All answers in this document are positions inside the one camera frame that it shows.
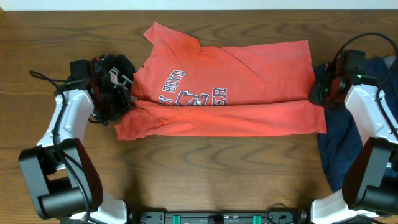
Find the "red printed t-shirt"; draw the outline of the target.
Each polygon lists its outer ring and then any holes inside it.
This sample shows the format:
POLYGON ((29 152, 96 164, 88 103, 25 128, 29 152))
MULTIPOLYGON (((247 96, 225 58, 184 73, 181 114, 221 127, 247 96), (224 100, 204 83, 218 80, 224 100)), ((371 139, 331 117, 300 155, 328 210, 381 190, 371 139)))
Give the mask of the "red printed t-shirt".
POLYGON ((326 132, 323 108, 309 102, 307 40, 204 47, 158 22, 144 35, 152 52, 134 74, 134 108, 116 126, 118 139, 326 132))

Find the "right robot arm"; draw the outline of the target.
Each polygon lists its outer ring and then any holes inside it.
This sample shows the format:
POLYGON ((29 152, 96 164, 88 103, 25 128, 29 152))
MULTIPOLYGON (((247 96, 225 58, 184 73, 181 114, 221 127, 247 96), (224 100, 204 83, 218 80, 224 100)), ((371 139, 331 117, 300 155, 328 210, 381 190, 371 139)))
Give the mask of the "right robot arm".
POLYGON ((378 79, 366 75, 364 64, 364 52, 343 50, 311 90, 311 103, 350 112, 362 144, 342 189, 312 202, 311 223, 373 222, 397 214, 397 178, 385 174, 388 167, 397 169, 397 122, 378 79))

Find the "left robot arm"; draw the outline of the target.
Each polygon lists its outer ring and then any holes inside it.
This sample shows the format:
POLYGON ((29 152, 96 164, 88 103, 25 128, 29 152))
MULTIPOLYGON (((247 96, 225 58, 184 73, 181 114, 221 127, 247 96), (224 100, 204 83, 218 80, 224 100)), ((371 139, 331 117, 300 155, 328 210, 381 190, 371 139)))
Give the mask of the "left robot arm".
POLYGON ((21 151, 19 165, 38 216, 61 223, 133 223, 127 203, 107 195, 83 146, 86 125, 104 126, 132 108, 133 64, 124 55, 70 62, 70 76, 31 76, 55 87, 55 111, 44 136, 21 151))

